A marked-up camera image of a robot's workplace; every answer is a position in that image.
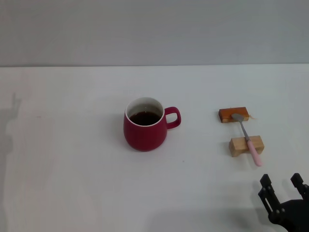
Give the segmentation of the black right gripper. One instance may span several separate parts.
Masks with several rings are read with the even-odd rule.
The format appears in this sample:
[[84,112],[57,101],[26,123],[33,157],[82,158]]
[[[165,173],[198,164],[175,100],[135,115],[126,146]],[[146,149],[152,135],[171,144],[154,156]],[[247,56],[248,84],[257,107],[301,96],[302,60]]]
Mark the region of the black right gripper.
[[291,177],[293,186],[298,190],[303,200],[289,200],[280,203],[271,185],[268,174],[260,179],[262,185],[258,193],[271,223],[284,227],[288,232],[309,231],[309,186],[299,173]]

